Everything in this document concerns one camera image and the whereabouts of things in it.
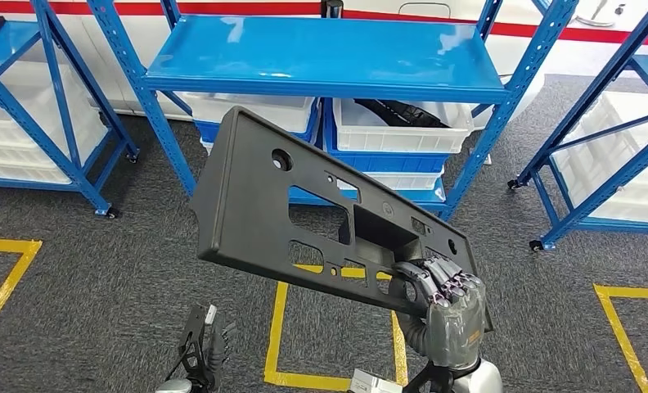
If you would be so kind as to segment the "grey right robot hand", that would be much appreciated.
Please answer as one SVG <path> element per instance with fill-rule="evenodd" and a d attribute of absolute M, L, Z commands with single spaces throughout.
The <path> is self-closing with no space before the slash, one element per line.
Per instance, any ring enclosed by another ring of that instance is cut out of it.
<path fill-rule="evenodd" d="M 397 312 L 408 346 L 433 365 L 464 370 L 479 361 L 486 325 L 484 282 L 450 259 L 438 256 L 398 262 L 389 293 L 404 300 L 412 285 L 421 316 Z"/>

